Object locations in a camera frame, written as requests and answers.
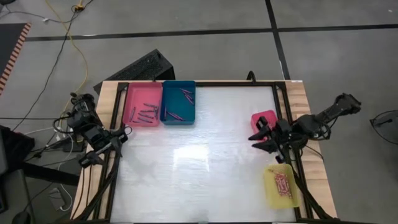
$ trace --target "black metal frame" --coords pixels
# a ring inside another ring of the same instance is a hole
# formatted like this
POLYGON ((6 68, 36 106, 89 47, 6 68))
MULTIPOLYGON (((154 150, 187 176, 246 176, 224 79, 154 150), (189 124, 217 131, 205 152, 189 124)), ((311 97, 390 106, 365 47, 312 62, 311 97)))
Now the black metal frame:
MULTIPOLYGON (((269 86, 272 88, 272 92, 274 94, 274 103, 275 103, 275 107, 276 107, 277 117, 282 118, 282 112, 281 112, 281 107, 280 107, 279 97, 278 97, 278 92, 277 92, 277 90, 280 89, 282 92, 282 97, 283 97, 283 101, 284 101, 284 105, 285 105, 285 109, 286 109, 288 122, 289 123, 292 122, 292 112, 290 110, 290 104, 289 104, 289 99, 287 97, 287 89, 286 89, 285 82, 257 82, 256 77, 254 76, 254 74, 252 72, 249 73, 247 80, 251 80, 252 82, 196 82, 196 86, 197 87, 269 86)), ((116 93, 116 99, 115 99, 113 114, 112 114, 112 119, 111 119, 111 129, 114 129, 116 127, 116 122, 117 122, 116 119, 118 117, 118 110, 119 110, 119 105, 120 105, 120 101, 121 101, 122 91, 124 91, 126 89, 126 96, 127 96, 128 84, 129 83, 118 83, 118 90, 116 93)), ((120 128, 124 128, 123 122, 121 122, 120 128)), ((107 153, 105 156, 105 160, 104 160, 105 165, 103 166, 103 169, 101 172, 101 177, 99 180, 99 187, 101 187, 101 185, 103 184, 103 182, 106 178, 106 173, 107 173, 107 170, 109 167, 109 158, 110 158, 109 153, 107 153)), ((301 158, 299 155, 295 155, 295 159, 296 159, 296 166, 298 169, 298 174, 299 174, 300 178, 303 180, 303 183, 305 184, 305 176, 304 176, 301 158)), ((107 201, 108 204, 106 206, 106 213, 105 213, 104 220, 110 220, 110 218, 111 218, 111 211, 112 211, 113 199, 114 199, 114 191, 115 191, 115 187, 116 187, 116 180, 118 177, 118 168, 119 168, 119 163, 120 163, 119 156, 116 156, 114 158, 114 163, 117 165, 116 166, 116 176, 112 180, 111 185, 109 186, 109 196, 108 196, 108 201, 107 201)), ((304 200, 304 204, 305 204, 305 209, 307 212, 307 217, 310 218, 309 215, 312 215, 312 209, 310 208, 310 205, 306 200, 304 200)), ((101 207, 101 203, 97 204, 97 206, 94 210, 93 219, 99 219, 100 207, 101 207)), ((297 220, 300 219, 301 218, 300 209, 294 208, 294 212, 295 212, 296 219, 297 220)))

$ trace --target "white cable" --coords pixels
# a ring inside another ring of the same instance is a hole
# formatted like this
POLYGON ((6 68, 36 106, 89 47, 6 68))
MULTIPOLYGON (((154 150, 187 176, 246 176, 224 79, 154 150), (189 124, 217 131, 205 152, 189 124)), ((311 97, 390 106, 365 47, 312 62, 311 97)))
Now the white cable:
POLYGON ((46 130, 50 130, 50 129, 54 129, 53 127, 51 127, 51 128, 43 128, 43 129, 39 129, 39 130, 35 130, 35 131, 29 131, 28 133, 24 133, 25 135, 27 135, 27 134, 33 134, 33 133, 36 133, 36 132, 39 132, 39 131, 46 131, 46 130))
MULTIPOLYGON (((72 138, 72 136, 71 136, 70 134, 68 134, 68 136, 70 137, 71 148, 70 148, 69 154, 68 154, 68 155, 66 156, 66 158, 63 160, 64 162, 69 158, 69 156, 70 156, 70 154, 72 153, 72 150, 73 150, 73 138, 72 138)), ((59 164, 58 170, 60 170, 60 167, 61 167, 62 164, 64 164, 64 162, 61 162, 61 163, 59 164)), ((70 205, 69 205, 68 208, 63 209, 62 206, 60 207, 60 210, 61 210, 61 211, 66 212, 67 210, 69 210, 69 209, 72 207, 72 205, 73 205, 73 199, 72 199, 72 196, 70 195, 70 193, 64 188, 63 184, 61 184, 61 187, 62 187, 62 189, 68 194, 68 196, 69 196, 69 198, 70 198, 70 205)))

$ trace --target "yellow cable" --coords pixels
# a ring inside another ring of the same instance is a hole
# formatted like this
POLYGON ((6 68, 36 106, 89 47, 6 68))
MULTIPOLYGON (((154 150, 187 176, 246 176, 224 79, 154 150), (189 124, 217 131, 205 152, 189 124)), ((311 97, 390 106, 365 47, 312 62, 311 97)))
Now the yellow cable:
MULTIPOLYGON (((67 26, 65 25, 65 23, 62 21, 60 15, 58 15, 58 13, 57 13, 57 12, 55 11, 55 9, 51 6, 51 4, 49 3, 48 0, 45 0, 45 3, 47 3, 48 7, 54 12, 54 14, 57 16, 58 20, 61 21, 63 28, 65 28, 65 30, 67 31, 67 35, 69 36, 70 43, 71 43, 72 46, 80 53, 81 57, 82 57, 83 60, 85 61, 86 75, 85 75, 85 79, 83 80, 83 82, 82 82, 82 83, 80 84, 80 86, 75 90, 75 93, 77 93, 77 92, 80 90, 80 88, 82 88, 82 86, 86 83, 87 78, 88 78, 88 64, 87 64, 86 57, 84 56, 83 52, 81 52, 81 50, 80 50, 78 47, 76 47, 75 43, 73 42, 73 38, 72 38, 72 35, 70 34, 70 31, 68 30, 68 28, 67 28, 67 26)), ((64 111, 67 110, 70 99, 71 99, 71 98, 69 98, 69 100, 68 100, 67 104, 65 105, 65 107, 64 107, 64 109, 63 109, 63 111, 62 111, 62 113, 63 113, 64 111)))

